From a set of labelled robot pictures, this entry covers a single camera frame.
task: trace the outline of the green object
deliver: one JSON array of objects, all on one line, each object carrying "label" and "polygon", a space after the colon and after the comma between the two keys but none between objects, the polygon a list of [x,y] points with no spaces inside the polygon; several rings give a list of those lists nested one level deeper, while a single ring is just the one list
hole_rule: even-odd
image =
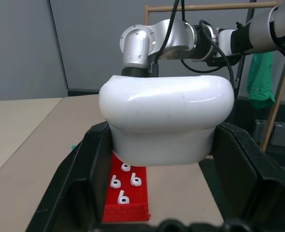
[{"label": "green object", "polygon": [[256,109],[265,108],[275,103],[272,91],[272,61],[272,52],[253,55],[247,90],[250,103]]}]

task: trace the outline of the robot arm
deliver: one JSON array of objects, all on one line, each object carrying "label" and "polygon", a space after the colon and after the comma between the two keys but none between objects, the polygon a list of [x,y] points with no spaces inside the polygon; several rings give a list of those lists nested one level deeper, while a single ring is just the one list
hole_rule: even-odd
[{"label": "robot arm", "polygon": [[[120,38],[125,68],[122,75],[147,77],[150,64],[163,44],[169,20],[151,26],[133,25]],[[237,30],[211,25],[190,25],[175,20],[161,59],[192,59],[209,66],[225,66],[217,50],[202,35],[204,30],[219,46],[232,65],[241,54],[285,50],[285,2],[253,18]]]}]

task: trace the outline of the wooden pole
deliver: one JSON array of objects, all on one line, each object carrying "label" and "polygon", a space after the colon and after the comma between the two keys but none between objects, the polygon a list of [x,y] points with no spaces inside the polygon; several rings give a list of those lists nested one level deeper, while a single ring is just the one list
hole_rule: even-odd
[{"label": "wooden pole", "polygon": [[[185,11],[212,11],[212,10],[235,10],[252,8],[271,8],[278,5],[277,1],[270,2],[249,2],[249,3],[228,3],[228,4],[210,4],[210,5],[189,5],[185,6]],[[148,12],[170,12],[172,6],[149,6]]]},{"label": "wooden pole", "polygon": [[275,95],[276,98],[276,103],[272,106],[270,112],[269,112],[269,116],[268,116],[268,121],[267,121],[267,126],[266,126],[266,131],[265,131],[265,136],[264,139],[262,141],[262,143],[260,144],[260,149],[262,149],[262,151],[266,150],[266,146],[269,142],[270,136],[271,136],[271,132],[273,129],[273,124],[274,124],[274,120],[276,119],[277,116],[277,112],[279,110],[279,106],[281,103],[281,98],[283,96],[285,90],[285,64],[283,67],[283,71],[281,74],[281,78],[278,84],[278,88],[277,88],[277,92]]}]

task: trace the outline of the earbud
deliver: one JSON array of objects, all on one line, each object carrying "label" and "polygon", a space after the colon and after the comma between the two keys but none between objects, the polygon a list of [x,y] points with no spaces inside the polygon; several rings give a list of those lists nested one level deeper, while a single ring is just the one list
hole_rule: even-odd
[{"label": "earbud", "polygon": [[118,189],[121,187],[121,181],[116,178],[117,176],[113,175],[112,180],[110,182],[110,187],[112,187],[113,189]]},{"label": "earbud", "polygon": [[121,170],[124,172],[129,172],[131,171],[131,166],[129,166],[128,164],[123,163],[121,166]]},{"label": "earbud", "polygon": [[118,204],[129,204],[129,198],[127,196],[123,196],[124,191],[121,190],[118,196]]},{"label": "earbud", "polygon": [[140,185],[142,185],[142,180],[138,177],[135,177],[136,173],[132,173],[131,176],[131,185],[135,186],[135,187],[139,187]]}]

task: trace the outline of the beige tabletop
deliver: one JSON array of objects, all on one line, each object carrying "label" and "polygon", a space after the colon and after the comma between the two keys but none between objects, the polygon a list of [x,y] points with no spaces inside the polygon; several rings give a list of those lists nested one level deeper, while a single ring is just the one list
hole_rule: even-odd
[{"label": "beige tabletop", "polygon": [[[21,113],[23,104],[25,114]],[[97,95],[0,102],[0,125],[12,119],[16,119],[15,126],[0,127],[0,232],[26,230],[72,145],[78,144],[92,125],[104,121]],[[15,138],[20,130],[24,133]],[[147,181],[150,224],[166,218],[185,224],[218,225],[223,221],[198,164],[148,167]]]}]

